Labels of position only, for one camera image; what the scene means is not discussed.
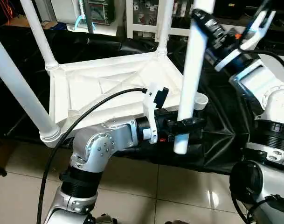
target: white plastic bracket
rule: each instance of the white plastic bracket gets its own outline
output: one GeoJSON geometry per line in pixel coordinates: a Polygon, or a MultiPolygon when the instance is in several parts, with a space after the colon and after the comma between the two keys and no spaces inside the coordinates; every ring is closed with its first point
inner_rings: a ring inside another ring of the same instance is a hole
{"type": "Polygon", "coordinates": [[[148,129],[143,130],[143,138],[144,140],[149,140],[150,144],[155,144],[158,138],[154,118],[154,110],[157,108],[157,103],[155,103],[154,101],[158,92],[162,92],[163,90],[164,87],[162,85],[151,83],[143,101],[144,115],[147,117],[150,127],[148,129]]]}
{"type": "MultiPolygon", "coordinates": [[[[240,46],[242,50],[249,50],[249,49],[254,49],[256,45],[259,43],[259,41],[265,36],[269,26],[271,25],[271,22],[276,14],[276,11],[272,11],[271,14],[269,15],[264,27],[260,27],[262,21],[264,20],[266,16],[266,11],[262,11],[252,26],[250,27],[251,33],[255,33],[250,39],[248,39],[244,44],[240,46]]],[[[234,58],[239,56],[241,54],[239,49],[233,50],[229,55],[227,55],[221,62],[219,62],[215,70],[220,71],[222,70],[228,63],[230,63],[234,58]]]]}

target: white clamp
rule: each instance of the white clamp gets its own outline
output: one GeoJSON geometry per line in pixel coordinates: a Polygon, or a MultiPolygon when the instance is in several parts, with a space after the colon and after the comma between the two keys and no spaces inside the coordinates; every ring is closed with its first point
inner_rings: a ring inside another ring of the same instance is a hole
{"type": "MultiPolygon", "coordinates": [[[[269,15],[264,27],[260,27],[261,23],[263,22],[264,18],[266,17],[266,11],[262,11],[257,18],[255,19],[254,23],[250,27],[251,33],[255,33],[250,39],[248,39],[244,44],[240,46],[242,50],[249,50],[255,49],[256,45],[259,41],[265,36],[271,22],[276,14],[276,11],[272,11],[269,15]]],[[[239,49],[233,50],[230,54],[228,54],[221,62],[219,62],[215,70],[220,71],[222,70],[227,64],[229,64],[234,58],[241,54],[239,49]]]]}
{"type": "Polygon", "coordinates": [[[143,130],[143,138],[149,140],[150,144],[155,144],[158,138],[154,110],[162,108],[168,92],[169,90],[162,85],[151,83],[143,101],[144,115],[147,117],[150,127],[143,130]]]}

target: screw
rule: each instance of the screw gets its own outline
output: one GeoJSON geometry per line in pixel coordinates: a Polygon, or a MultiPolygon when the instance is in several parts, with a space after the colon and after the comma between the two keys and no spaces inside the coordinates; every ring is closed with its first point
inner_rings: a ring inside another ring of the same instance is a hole
{"type": "Polygon", "coordinates": [[[277,158],[276,158],[275,156],[272,156],[272,155],[270,155],[269,158],[270,158],[271,160],[277,160],[277,158]]]}
{"type": "Polygon", "coordinates": [[[279,152],[279,151],[274,151],[274,153],[277,154],[277,155],[281,155],[281,154],[282,154],[282,153],[279,152]]]}

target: black tablecloth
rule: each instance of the black tablecloth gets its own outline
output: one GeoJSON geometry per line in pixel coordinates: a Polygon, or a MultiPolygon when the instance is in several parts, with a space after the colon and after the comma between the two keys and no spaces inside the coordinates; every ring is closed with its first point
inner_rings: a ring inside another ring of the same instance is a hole
{"type": "MultiPolygon", "coordinates": [[[[156,44],[116,37],[72,33],[66,30],[45,30],[48,42],[59,63],[138,54],[155,50],[156,44]]],[[[31,86],[45,109],[49,105],[49,76],[33,34],[28,28],[1,27],[0,41],[31,86]]],[[[179,42],[168,43],[168,55],[182,72],[185,47],[179,42]]],[[[133,159],[228,174],[241,159],[240,148],[249,137],[252,121],[248,104],[237,96],[228,77],[204,64],[199,91],[209,97],[202,114],[208,124],[201,133],[191,134],[186,155],[173,153],[173,144],[160,142],[118,153],[133,159]]],[[[0,136],[42,144],[38,129],[0,80],[0,136]]]]}

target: black cable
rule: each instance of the black cable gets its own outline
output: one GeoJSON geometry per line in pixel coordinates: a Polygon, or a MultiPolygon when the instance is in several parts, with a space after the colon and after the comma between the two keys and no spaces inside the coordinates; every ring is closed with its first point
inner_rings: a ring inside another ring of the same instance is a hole
{"type": "Polygon", "coordinates": [[[78,123],[80,123],[87,115],[89,115],[91,112],[93,112],[95,109],[97,109],[98,107],[100,107],[102,104],[106,103],[107,101],[120,96],[124,93],[128,93],[128,92],[135,92],[135,91],[140,91],[142,93],[146,93],[147,89],[145,88],[133,88],[133,89],[128,89],[128,90],[123,90],[120,91],[118,93],[115,93],[107,98],[105,98],[104,100],[100,101],[99,103],[97,103],[96,105],[94,105],[93,107],[91,107],[88,111],[86,111],[82,116],[80,116],[71,126],[70,128],[68,128],[68,130],[62,135],[62,137],[60,138],[60,140],[57,142],[55,148],[53,149],[53,151],[51,152],[49,158],[48,158],[48,162],[45,165],[45,169],[43,172],[43,177],[42,177],[42,182],[41,182],[41,187],[40,187],[40,193],[39,193],[39,200],[38,200],[38,209],[37,209],[37,221],[36,224],[41,224],[41,217],[42,217],[42,204],[43,204],[43,196],[44,196],[44,190],[45,190],[45,184],[46,184],[46,180],[47,180],[47,176],[48,176],[48,172],[50,169],[50,165],[52,160],[55,157],[56,152],[59,149],[59,146],[65,141],[66,137],[70,134],[70,132],[78,125],[78,123]]]}
{"type": "Polygon", "coordinates": [[[240,46],[239,46],[239,48],[238,48],[239,50],[240,50],[240,52],[241,53],[243,53],[243,54],[261,54],[261,55],[269,55],[269,56],[271,56],[271,57],[273,57],[273,58],[275,58],[275,59],[277,59],[278,60],[278,62],[280,62],[281,63],[281,65],[283,66],[283,68],[284,68],[284,60],[280,57],[280,56],[278,56],[277,54],[275,54],[275,53],[273,53],[273,52],[270,52],[270,51],[266,51],[266,50],[243,50],[243,49],[241,49],[240,48],[240,46]]]}
{"type": "Polygon", "coordinates": [[[253,216],[254,214],[254,211],[261,205],[261,204],[264,204],[266,202],[270,202],[270,201],[275,201],[277,199],[279,199],[280,196],[279,195],[271,195],[271,196],[268,196],[266,197],[264,200],[261,200],[259,201],[258,203],[254,204],[248,211],[248,214],[247,214],[247,221],[248,223],[250,224],[251,223],[251,220],[250,220],[250,216],[253,216]]]}
{"type": "Polygon", "coordinates": [[[245,217],[245,215],[242,213],[241,209],[239,208],[238,204],[237,204],[237,200],[235,197],[232,196],[232,202],[233,205],[237,211],[237,213],[239,214],[240,218],[243,220],[243,222],[245,224],[251,224],[252,223],[252,217],[253,214],[255,212],[255,210],[264,203],[270,202],[270,201],[275,201],[280,199],[280,195],[271,195],[271,196],[267,196],[264,200],[259,201],[258,203],[254,204],[248,211],[247,216],[245,217]]]}
{"type": "Polygon", "coordinates": [[[232,197],[232,202],[233,202],[233,205],[234,205],[234,207],[235,207],[237,213],[239,214],[240,218],[244,221],[244,223],[247,224],[247,223],[248,223],[248,220],[247,220],[247,218],[245,217],[245,215],[242,213],[241,209],[239,208],[239,205],[238,205],[238,203],[237,203],[236,198],[233,197],[233,195],[231,195],[231,197],[232,197]]]}
{"type": "Polygon", "coordinates": [[[263,11],[263,10],[267,10],[267,15],[266,18],[269,16],[270,14],[270,8],[271,8],[271,2],[272,0],[264,0],[262,2],[262,4],[260,5],[260,7],[257,9],[257,11],[255,12],[254,16],[252,17],[252,20],[248,23],[248,25],[246,26],[245,30],[243,31],[241,38],[236,40],[236,46],[237,48],[240,50],[241,53],[243,54],[262,54],[262,55],[269,55],[275,59],[277,59],[281,65],[284,68],[284,60],[278,56],[277,54],[270,52],[270,51],[266,51],[266,50],[243,50],[240,48],[240,45],[243,41],[243,39],[246,37],[247,33],[250,30],[250,27],[253,25],[254,21],[256,20],[256,18],[258,17],[258,15],[263,11]]]}

